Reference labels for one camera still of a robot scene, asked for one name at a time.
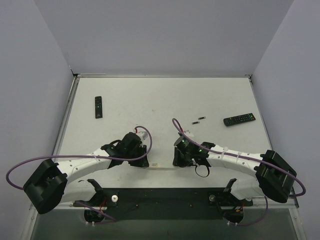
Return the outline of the slim black remote control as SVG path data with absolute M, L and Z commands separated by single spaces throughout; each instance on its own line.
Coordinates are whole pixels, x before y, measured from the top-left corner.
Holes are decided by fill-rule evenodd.
M 102 97 L 101 96 L 96 96 L 94 98 L 94 106 L 95 106 L 95 118 L 101 119 L 103 117 Z

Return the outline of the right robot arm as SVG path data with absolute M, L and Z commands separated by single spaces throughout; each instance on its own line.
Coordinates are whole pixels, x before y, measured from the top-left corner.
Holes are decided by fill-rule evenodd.
M 275 151 L 246 153 L 230 150 L 211 142 L 195 144 L 180 136 L 174 143 L 175 167 L 225 168 L 251 176 L 252 180 L 236 180 L 229 192 L 238 200 L 259 196 L 286 203 L 294 185 L 296 171 Z

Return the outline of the white remote control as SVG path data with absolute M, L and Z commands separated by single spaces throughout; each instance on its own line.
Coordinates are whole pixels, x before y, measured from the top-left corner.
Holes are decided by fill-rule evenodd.
M 174 171 L 177 170 L 177 166 L 173 166 L 172 164 L 168 163 L 157 163 L 153 162 L 149 164 L 148 170 L 157 170 L 157 171 Z

